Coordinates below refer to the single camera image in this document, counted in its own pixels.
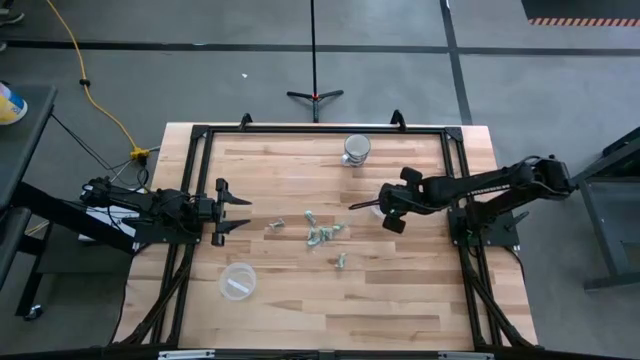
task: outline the black mounting plate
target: black mounting plate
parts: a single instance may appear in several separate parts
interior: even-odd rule
[[[160,224],[137,226],[134,240],[143,244],[198,244],[201,233],[186,233]]]
[[[479,245],[477,237],[469,236],[466,225],[467,215],[463,208],[449,208],[447,216],[449,218],[449,232],[454,245]],[[520,245],[515,223],[516,221],[511,212],[498,216],[493,224],[482,230],[482,245],[509,247]]]

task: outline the table leg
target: table leg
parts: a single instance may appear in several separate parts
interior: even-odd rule
[[[48,195],[25,182],[20,182],[11,203],[24,206],[43,218],[70,230],[86,235],[128,254],[133,254],[134,240],[131,236],[114,229],[85,212]]]

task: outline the concrete floor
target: concrete floor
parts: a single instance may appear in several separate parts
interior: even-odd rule
[[[58,1],[81,40],[227,44],[309,44],[308,3],[301,0]],[[640,28],[529,26],[518,0],[449,0],[458,45],[474,47],[640,48]],[[66,40],[64,29],[37,0],[0,38]],[[325,45],[445,46],[438,0],[323,0],[318,42]],[[304,52],[84,51],[92,91],[145,147],[158,145],[169,121],[309,122],[287,90],[311,90]],[[498,162],[554,153],[572,173],[611,141],[640,125],[637,57],[461,57],[474,124],[488,125]],[[446,54],[321,53],[320,91],[345,95],[327,103],[323,122],[388,122],[401,109],[410,123],[459,125]],[[71,50],[9,49],[0,77],[53,83],[56,113],[111,163],[128,143],[84,99]],[[55,123],[50,123],[27,180],[74,199],[104,171]],[[126,172],[133,180],[135,174]],[[582,283],[606,274],[581,196],[538,201],[519,225],[527,291],[542,346],[554,350],[640,357],[640,286],[586,294]],[[12,316],[15,294],[31,259],[20,257],[0,293],[0,353],[106,344],[117,321],[122,276],[57,276],[39,292],[48,306],[38,321]]]

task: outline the tripod base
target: tripod base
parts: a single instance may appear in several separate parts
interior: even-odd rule
[[[319,95],[315,95],[315,94],[310,95],[310,94],[297,93],[295,91],[287,91],[287,96],[299,97],[299,98],[307,99],[311,101],[311,106],[313,108],[314,123],[320,122],[320,109],[318,108],[320,101],[328,97],[340,96],[342,94],[344,94],[344,91],[342,90],[330,91],[328,93],[319,94]]]

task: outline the orange warning stripe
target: orange warning stripe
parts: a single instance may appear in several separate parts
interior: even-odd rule
[[[640,19],[603,19],[603,18],[533,18],[531,25],[547,26],[640,26]]]

